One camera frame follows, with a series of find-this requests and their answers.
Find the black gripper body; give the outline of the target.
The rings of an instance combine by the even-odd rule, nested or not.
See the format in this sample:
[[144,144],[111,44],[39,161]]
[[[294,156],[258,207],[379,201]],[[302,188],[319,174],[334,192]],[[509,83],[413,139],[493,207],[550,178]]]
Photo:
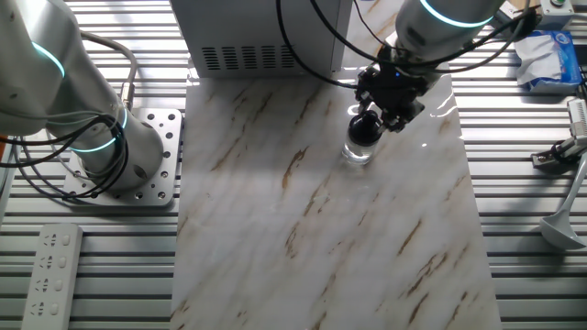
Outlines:
[[426,94],[439,80],[440,74],[434,72],[410,73],[404,69],[397,69],[392,64],[381,63],[391,61],[394,50],[391,46],[381,46],[376,59],[370,66],[378,66],[380,73],[374,88],[372,102],[382,111],[400,103],[416,100]]

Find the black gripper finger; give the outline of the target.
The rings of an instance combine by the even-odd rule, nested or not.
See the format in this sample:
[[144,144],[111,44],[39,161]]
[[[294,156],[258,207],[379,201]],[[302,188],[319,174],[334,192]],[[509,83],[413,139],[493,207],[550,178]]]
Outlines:
[[358,102],[358,112],[363,113],[368,109],[372,103],[371,94],[378,82],[378,75],[380,69],[378,66],[368,66],[358,75],[357,90],[355,92],[355,99]]
[[391,132],[400,132],[424,109],[425,106],[417,100],[386,108],[382,111],[383,125]]

